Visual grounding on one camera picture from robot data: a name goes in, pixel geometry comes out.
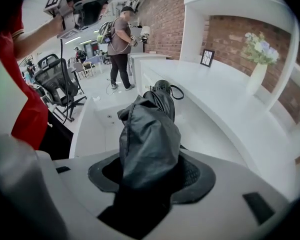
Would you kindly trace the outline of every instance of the forearm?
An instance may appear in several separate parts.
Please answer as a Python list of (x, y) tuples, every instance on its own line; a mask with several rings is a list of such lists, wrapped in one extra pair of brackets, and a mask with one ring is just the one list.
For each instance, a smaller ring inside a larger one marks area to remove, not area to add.
[(54, 36), (48, 23), (36, 30), (19, 35), (14, 41), (14, 56), (17, 60), (24, 58)]
[(123, 30), (117, 30), (116, 34), (124, 41), (126, 41), (127, 43), (131, 42), (131, 38), (130, 36), (127, 35), (127, 33)]

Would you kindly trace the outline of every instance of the black mesh chair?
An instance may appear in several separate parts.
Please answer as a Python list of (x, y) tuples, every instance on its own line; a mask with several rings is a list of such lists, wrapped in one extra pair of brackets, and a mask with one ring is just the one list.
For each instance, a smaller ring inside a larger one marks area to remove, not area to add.
[[(75, 96), (78, 94), (80, 89), (78, 83), (73, 83), (69, 77), (67, 70), (67, 62), (63, 58), (58, 58), (55, 54), (51, 54), (41, 59), (38, 62), (38, 67), (40, 70), (34, 75), (36, 83), (44, 87), (50, 93), (51, 101), (57, 106), (65, 107), (62, 114), (70, 109), (69, 119), (72, 122), (75, 120), (72, 118), (72, 113), (76, 106), (83, 106), (84, 103), (80, 101), (87, 99), (86, 96), (75, 100)], [(67, 95), (66, 95), (66, 84), (67, 84), (67, 93), (69, 97), (68, 107), (67, 107)], [(65, 96), (60, 97), (58, 93), (60, 89)]]

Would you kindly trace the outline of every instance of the red shirt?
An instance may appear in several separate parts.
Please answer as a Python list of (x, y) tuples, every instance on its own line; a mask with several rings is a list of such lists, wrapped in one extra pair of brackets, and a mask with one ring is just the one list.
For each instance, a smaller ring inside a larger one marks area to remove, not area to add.
[(28, 98), (13, 126), (11, 134), (27, 142), (37, 150), (47, 129), (48, 108), (41, 101), (40, 96), (22, 78), (14, 55), (13, 38), (24, 32), (21, 6), (18, 14), (13, 15), (9, 19), (7, 26), (7, 29), (0, 33), (0, 60), (13, 81)]

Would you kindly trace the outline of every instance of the fluorescent light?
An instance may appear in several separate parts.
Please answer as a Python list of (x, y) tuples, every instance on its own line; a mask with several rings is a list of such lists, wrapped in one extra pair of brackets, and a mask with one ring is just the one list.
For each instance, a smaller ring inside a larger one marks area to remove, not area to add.
[(76, 37), (76, 38), (74, 38), (74, 39), (71, 39), (70, 41), (66, 42), (65, 44), (69, 44), (70, 42), (72, 42), (72, 41), (74, 41), (74, 40), (77, 40), (77, 39), (79, 39), (79, 38), (81, 38), (81, 36), (78, 36), (78, 37)]
[(84, 41), (84, 42), (79, 43), (79, 45), (83, 45), (83, 44), (85, 44), (85, 43), (90, 43), (91, 41), (92, 41), (92, 40)]

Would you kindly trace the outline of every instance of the gray t-shirt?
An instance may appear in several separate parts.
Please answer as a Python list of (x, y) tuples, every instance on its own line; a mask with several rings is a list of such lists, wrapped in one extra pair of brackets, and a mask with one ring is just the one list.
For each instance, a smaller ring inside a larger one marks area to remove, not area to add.
[(117, 34), (115, 34), (116, 30), (123, 30), (129, 37), (131, 35), (128, 22), (123, 18), (117, 18), (111, 28), (112, 41), (108, 44), (108, 54), (129, 54), (131, 52), (131, 46), (128, 45), (128, 42), (122, 40)]

